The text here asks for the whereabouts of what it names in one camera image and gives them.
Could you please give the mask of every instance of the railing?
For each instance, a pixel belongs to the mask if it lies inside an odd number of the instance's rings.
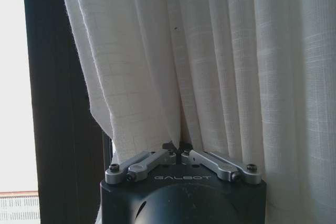
[[[0,224],[40,224],[37,191],[0,193]]]

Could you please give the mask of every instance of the black plastic casing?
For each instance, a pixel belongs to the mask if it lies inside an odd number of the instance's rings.
[[[202,165],[160,165],[143,181],[100,188],[103,224],[265,223],[264,181],[222,181]]]

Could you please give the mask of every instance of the curtain fold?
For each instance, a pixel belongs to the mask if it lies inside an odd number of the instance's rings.
[[[336,0],[65,0],[118,160],[173,141],[256,163],[268,223],[336,219]]]

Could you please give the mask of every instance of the silver metal linkage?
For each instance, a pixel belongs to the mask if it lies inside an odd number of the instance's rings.
[[[183,163],[186,161],[187,164],[202,164],[215,172],[217,177],[222,180],[234,182],[239,178],[239,171],[234,165],[222,162],[205,152],[191,150],[188,158],[186,158],[187,156],[188,153],[186,152],[182,154]]]
[[[122,182],[127,174],[128,167],[138,163],[151,155],[150,152],[141,152],[138,155],[118,164],[111,164],[110,168],[105,171],[105,182],[110,185]]]
[[[132,164],[128,168],[126,179],[137,182],[147,178],[148,173],[160,164],[175,164],[176,154],[168,150],[153,153],[143,161]]]
[[[204,165],[222,180],[234,182],[241,177],[248,184],[257,185],[261,182],[261,173],[257,171],[255,164],[246,165],[219,152],[185,151],[181,159],[183,164]]]
[[[244,182],[252,185],[258,185],[261,182],[261,173],[258,171],[257,166],[255,164],[244,164],[242,162],[233,160],[220,152],[211,152],[209,155],[218,158],[223,162],[227,162],[237,167],[240,171],[242,179]]]

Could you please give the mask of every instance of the hex bolt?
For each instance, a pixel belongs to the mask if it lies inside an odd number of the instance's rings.
[[[246,166],[247,170],[251,171],[251,172],[256,172],[258,167],[255,164],[248,164]]]
[[[119,171],[119,165],[118,164],[110,164],[109,168],[110,168],[110,171],[113,172],[113,173],[116,173],[116,172]]]
[[[183,153],[189,156],[190,150],[184,150]]]
[[[235,182],[240,179],[240,172],[233,172],[231,173],[231,181]]]
[[[135,174],[134,173],[127,173],[126,180],[129,182],[135,181]]]

